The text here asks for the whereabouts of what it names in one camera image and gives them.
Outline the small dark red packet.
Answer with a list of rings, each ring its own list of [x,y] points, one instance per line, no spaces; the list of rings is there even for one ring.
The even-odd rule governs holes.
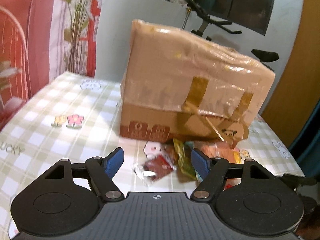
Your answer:
[[[136,164],[133,168],[137,177],[150,185],[175,170],[176,167],[172,164],[171,160],[162,154],[158,154],[144,163]]]

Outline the red snack packet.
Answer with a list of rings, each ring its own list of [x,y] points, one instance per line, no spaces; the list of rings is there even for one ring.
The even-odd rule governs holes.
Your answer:
[[[241,178],[227,179],[224,190],[230,189],[231,187],[239,185],[240,183],[241,183]]]

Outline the pink wafer snack packet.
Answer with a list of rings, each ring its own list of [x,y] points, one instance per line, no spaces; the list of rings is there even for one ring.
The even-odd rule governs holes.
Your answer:
[[[227,159],[230,163],[242,164],[240,150],[237,147],[230,148],[226,142],[188,141],[185,145],[191,149],[199,149],[209,158],[221,157]]]

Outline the olive green snack packet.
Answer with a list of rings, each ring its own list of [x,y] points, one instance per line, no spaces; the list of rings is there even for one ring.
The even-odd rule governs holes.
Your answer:
[[[173,139],[175,153],[177,154],[177,177],[180,183],[199,181],[199,176],[191,163],[191,142],[182,142]]]

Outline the checkered lucky tablecloth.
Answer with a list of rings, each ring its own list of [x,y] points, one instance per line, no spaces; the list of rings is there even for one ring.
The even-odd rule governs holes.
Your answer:
[[[16,239],[10,203],[37,176],[61,158],[82,163],[124,149],[114,182],[131,193],[126,215],[103,220],[93,239],[223,239],[201,206],[187,202],[195,181],[176,171],[145,186],[133,172],[145,160],[144,147],[156,138],[128,139],[121,123],[120,84],[65,72],[37,92],[1,131],[1,239]]]

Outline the wooden door panel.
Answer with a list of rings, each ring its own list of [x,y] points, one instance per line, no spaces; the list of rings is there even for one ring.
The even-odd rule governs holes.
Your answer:
[[[262,113],[276,134],[272,144],[288,148],[319,101],[319,0],[304,0],[297,37],[286,68]]]

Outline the plastic-lined cardboard box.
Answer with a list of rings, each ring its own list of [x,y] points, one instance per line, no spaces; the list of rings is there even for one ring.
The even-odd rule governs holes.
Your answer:
[[[190,32],[134,20],[120,135],[167,142],[248,138],[274,82],[258,60]]]

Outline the red printed curtain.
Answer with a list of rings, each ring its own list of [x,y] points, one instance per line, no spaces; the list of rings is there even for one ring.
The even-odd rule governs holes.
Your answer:
[[[1,126],[64,72],[93,77],[103,0],[1,0]]]

